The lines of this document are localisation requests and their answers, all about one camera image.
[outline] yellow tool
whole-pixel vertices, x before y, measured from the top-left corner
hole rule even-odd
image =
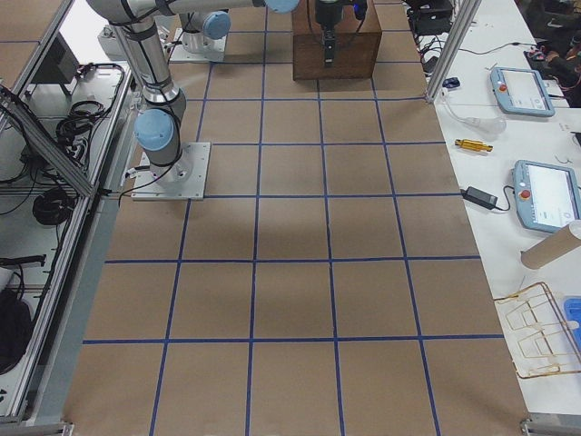
[[[473,141],[471,139],[457,139],[454,142],[460,148],[471,150],[473,152],[491,152],[492,145],[486,145],[480,141]]]

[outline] brown cylinder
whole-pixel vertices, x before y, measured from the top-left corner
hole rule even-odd
[[[527,268],[538,270],[579,246],[581,246],[581,221],[577,220],[522,252],[520,261]]]

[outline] blue joint cap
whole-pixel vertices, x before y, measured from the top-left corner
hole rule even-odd
[[[149,109],[137,117],[133,132],[141,146],[149,152],[163,150],[173,139],[175,123],[160,109]]]
[[[264,0],[266,6],[279,14],[287,14],[294,11],[300,0]]]
[[[210,14],[203,22],[203,34],[213,40],[222,39],[230,32],[230,16],[224,11]]]

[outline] power adapter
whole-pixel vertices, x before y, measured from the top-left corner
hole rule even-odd
[[[462,193],[464,200],[489,210],[497,208],[498,198],[494,195],[491,195],[490,193],[485,193],[484,191],[480,191],[479,189],[476,189],[472,186],[469,186],[466,190],[460,189],[460,192]]]

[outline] device screen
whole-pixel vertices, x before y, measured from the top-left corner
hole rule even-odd
[[[519,109],[547,109],[534,73],[503,70],[502,75],[513,106]]]
[[[578,218],[567,171],[535,165],[527,165],[527,169],[535,223],[563,227]]]

